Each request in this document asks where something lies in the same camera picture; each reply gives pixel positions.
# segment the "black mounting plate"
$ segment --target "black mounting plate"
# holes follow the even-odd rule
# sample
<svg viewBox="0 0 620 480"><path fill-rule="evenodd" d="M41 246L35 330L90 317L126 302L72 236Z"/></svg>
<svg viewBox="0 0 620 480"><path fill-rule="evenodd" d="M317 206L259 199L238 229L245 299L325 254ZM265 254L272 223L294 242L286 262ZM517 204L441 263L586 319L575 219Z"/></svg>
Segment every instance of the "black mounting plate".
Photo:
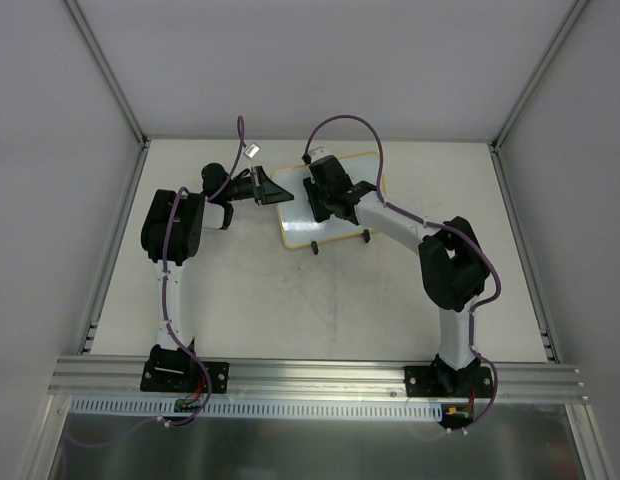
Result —
<svg viewBox="0 0 620 480"><path fill-rule="evenodd" d="M185 375L163 374L153 369L149 362L143 367L140 390L142 392L161 393L192 393L197 389L197 377ZM225 394L228 389L228 377L230 364L227 362L204 362L210 380L212 381L212 393Z"/></svg>
<svg viewBox="0 0 620 480"><path fill-rule="evenodd" d="M472 388L475 398L491 398L494 392L492 372L488 367L477 368L453 392L446 392L443 386L429 378L433 373L430 365L408 365L403 367L403 373L408 398L469 398Z"/></svg>

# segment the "yellow border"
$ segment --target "yellow border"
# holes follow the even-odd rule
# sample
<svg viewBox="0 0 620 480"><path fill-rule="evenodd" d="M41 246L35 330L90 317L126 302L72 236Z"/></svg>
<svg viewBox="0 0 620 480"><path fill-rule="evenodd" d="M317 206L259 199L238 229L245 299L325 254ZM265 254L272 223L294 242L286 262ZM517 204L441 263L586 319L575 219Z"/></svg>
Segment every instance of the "yellow border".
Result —
<svg viewBox="0 0 620 480"><path fill-rule="evenodd" d="M363 153L355 153L353 155L346 155L345 157L338 157L339 160L349 160L352 158L357 158L357 157L363 157L365 155L376 155L377 158L379 158L379 152L363 152ZM307 165L295 165L293 167L284 167L284 168L280 168L278 170L275 170L274 172L272 172L272 175L270 175L270 178L272 179L272 181L274 181L274 178L277 176L277 174L282 173L282 172L288 172L290 170L296 170L297 168L305 168L307 167ZM383 189L383 193L386 193L386 177L381 174L381 188ZM283 245L289 249L289 250L296 250L298 248L305 248L305 247L309 247L311 244L310 243L303 243L301 245L296 245L294 247L291 247L290 245L288 245L288 242L286 242L286 234L283 230L283 220L281 219L281 206L279 204L277 204L277 215L279 217L279 228L281 230L281 239L283 240ZM371 228L370 229L370 233L376 233L376 230ZM357 237L361 235L361 233L350 233L348 235L339 235L338 237L333 237L333 238L328 238L325 240L321 240L318 241L317 244L320 243L328 243L328 242L334 242L336 240L343 240L344 238L352 238L352 237Z"/></svg>

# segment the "white tabletop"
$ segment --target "white tabletop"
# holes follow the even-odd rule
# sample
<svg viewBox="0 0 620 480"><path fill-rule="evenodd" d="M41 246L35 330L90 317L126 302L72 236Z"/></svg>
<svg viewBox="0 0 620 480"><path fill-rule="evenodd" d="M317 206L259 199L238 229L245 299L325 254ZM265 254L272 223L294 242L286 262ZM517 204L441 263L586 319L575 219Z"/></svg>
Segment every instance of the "white tabletop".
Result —
<svg viewBox="0 0 620 480"><path fill-rule="evenodd" d="M258 141L255 164L272 173L301 163L303 141ZM317 142L337 156L372 142ZM93 354L147 355L159 301L140 234L155 190L201 190L201 168L229 168L236 141L154 140L128 220ZM477 344L499 362L545 362L539 328L486 145L384 144L387 196L431 220L472 224L503 281L501 298L479 310ZM288 250L275 206L235 202L227 231L204 230L187 260L186 301L196 351L207 357L430 360L439 344L437 307L423 290L419 259L383 234ZM494 291L489 279L484 295Z"/></svg>

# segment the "gray wall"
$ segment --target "gray wall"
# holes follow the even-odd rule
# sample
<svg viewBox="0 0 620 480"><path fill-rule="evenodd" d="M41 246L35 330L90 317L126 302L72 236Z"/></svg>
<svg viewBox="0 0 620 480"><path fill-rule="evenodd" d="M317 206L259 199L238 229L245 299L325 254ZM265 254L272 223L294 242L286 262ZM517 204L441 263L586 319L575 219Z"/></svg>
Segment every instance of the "gray wall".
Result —
<svg viewBox="0 0 620 480"><path fill-rule="evenodd" d="M564 361L620 477L620 0L594 0L504 161Z"/></svg>
<svg viewBox="0 0 620 480"><path fill-rule="evenodd" d="M81 0L145 132L491 139L572 0ZM351 122L324 136L364 135Z"/></svg>
<svg viewBox="0 0 620 480"><path fill-rule="evenodd" d="M0 0L0 479L86 308L136 145L61 2Z"/></svg>

